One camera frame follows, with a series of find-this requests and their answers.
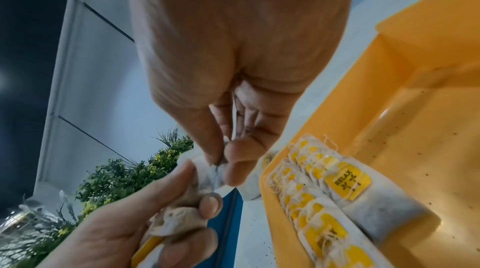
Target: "row of tea bags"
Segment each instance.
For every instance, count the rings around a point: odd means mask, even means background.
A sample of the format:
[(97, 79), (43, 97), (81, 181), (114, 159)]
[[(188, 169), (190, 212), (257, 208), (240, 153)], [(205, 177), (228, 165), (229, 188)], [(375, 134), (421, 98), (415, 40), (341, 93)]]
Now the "row of tea bags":
[(289, 159), (268, 184), (317, 268), (393, 267), (338, 206)]
[(301, 137), (292, 146), (289, 159), (376, 245), (428, 211), (381, 173), (341, 156), (312, 135)]

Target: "orange plastic bin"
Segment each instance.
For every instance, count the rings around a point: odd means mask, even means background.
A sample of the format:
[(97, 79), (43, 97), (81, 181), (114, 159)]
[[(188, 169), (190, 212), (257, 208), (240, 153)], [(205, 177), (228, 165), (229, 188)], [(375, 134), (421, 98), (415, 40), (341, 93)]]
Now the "orange plastic bin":
[[(480, 0), (422, 0), (378, 36), (294, 137), (326, 134), (433, 214), (380, 250), (396, 267), (480, 267)], [(280, 268), (313, 267), (265, 176), (260, 189)]]

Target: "hand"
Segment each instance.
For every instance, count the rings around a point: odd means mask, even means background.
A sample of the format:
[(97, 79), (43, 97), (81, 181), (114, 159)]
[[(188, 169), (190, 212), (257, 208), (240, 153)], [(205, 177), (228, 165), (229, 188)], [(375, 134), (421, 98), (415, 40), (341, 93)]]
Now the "hand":
[[(148, 228), (149, 219), (180, 197), (195, 172), (191, 161), (178, 166), (163, 179), (120, 201), (90, 214), (41, 264), (40, 268), (127, 268)], [(222, 209), (218, 194), (204, 197), (200, 214), (212, 219)], [(161, 268), (193, 267), (217, 249), (217, 234), (206, 228), (166, 246), (159, 258)]]
[[(154, 101), (245, 181), (326, 66), (351, 0), (130, 0)], [(235, 139), (225, 149), (222, 135)]]

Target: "yellow container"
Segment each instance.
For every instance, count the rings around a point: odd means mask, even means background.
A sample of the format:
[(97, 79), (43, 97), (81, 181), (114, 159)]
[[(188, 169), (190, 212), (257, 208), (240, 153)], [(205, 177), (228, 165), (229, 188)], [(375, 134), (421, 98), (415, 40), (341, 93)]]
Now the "yellow container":
[[(423, 0), (378, 36), (294, 137), (324, 134), (434, 214), (380, 250), (396, 267), (480, 267), (480, 0)], [(314, 267), (265, 176), (260, 189), (280, 268)]]

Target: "person's right hand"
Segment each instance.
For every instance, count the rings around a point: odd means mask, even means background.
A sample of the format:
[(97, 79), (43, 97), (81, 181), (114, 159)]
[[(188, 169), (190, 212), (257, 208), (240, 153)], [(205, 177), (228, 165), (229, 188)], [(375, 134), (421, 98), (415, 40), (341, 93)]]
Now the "person's right hand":
[[(351, 0), (130, 0), (154, 101), (243, 183), (330, 60)], [(235, 139), (232, 107), (237, 110)]]

